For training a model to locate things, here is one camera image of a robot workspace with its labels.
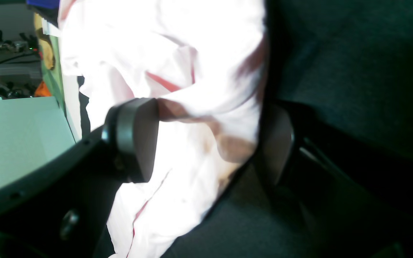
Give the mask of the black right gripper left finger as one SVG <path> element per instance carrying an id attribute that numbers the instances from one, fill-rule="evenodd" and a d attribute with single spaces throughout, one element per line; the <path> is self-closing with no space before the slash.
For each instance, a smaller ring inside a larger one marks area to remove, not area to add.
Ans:
<path id="1" fill-rule="evenodd" d="M 0 258 L 91 258 L 123 183 L 151 178 L 155 98 L 112 107 L 103 126 L 0 187 Z"/>

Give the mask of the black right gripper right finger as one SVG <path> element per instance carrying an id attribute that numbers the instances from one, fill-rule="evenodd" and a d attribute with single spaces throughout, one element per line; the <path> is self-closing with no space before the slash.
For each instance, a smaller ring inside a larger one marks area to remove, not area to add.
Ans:
<path id="1" fill-rule="evenodd" d="M 260 140 L 264 181 L 295 198 L 320 258 L 413 258 L 413 162 L 283 101 L 264 103 Z"/>

